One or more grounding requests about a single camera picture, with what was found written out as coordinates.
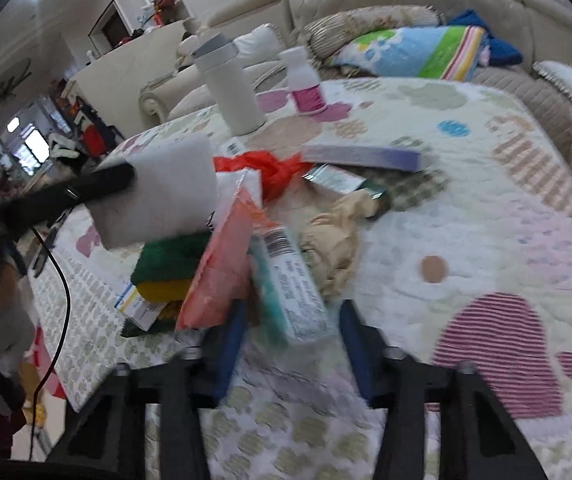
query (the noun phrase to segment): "ceiling light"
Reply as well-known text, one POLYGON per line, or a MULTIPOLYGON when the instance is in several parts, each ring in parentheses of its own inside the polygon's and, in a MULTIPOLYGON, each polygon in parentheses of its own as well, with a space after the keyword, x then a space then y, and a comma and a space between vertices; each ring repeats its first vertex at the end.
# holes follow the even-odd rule
POLYGON ((19 127, 19 118, 15 117, 13 120, 11 120, 8 123, 8 131, 10 133, 12 133, 14 130, 16 130, 19 127))

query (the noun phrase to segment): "striped heart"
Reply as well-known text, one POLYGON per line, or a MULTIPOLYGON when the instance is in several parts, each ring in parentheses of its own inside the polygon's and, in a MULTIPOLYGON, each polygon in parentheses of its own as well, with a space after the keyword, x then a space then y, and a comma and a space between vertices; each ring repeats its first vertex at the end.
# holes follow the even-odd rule
POLYGON ((472 361, 514 418, 562 413, 562 393, 546 355, 540 318, 514 294, 476 298, 448 323, 433 354, 436 365, 472 361))

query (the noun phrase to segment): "yellow sponge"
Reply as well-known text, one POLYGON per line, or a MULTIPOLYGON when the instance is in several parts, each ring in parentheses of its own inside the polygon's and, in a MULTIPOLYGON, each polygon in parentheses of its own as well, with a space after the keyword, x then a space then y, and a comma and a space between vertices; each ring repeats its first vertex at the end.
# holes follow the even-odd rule
POLYGON ((170 301, 185 300, 191 283, 192 279, 141 282, 136 284, 136 291, 144 300, 151 303, 169 303, 170 301))

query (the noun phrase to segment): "barcode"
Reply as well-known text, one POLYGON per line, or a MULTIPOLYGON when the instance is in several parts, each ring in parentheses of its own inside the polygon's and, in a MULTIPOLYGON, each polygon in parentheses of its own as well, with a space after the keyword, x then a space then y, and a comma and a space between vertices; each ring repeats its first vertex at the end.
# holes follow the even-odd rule
POLYGON ((263 236, 266 250, 270 258, 276 258, 282 254, 292 254, 295 252, 290 242, 290 238, 283 229, 270 231, 263 236))

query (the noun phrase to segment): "ceiling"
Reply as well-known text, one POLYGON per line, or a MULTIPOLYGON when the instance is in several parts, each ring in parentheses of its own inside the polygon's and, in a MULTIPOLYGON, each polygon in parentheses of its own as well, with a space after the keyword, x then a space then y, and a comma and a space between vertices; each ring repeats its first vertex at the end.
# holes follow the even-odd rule
POLYGON ((10 0, 0 12, 0 76, 18 59, 32 59, 33 77, 46 77, 63 44, 61 32, 85 0, 10 0))

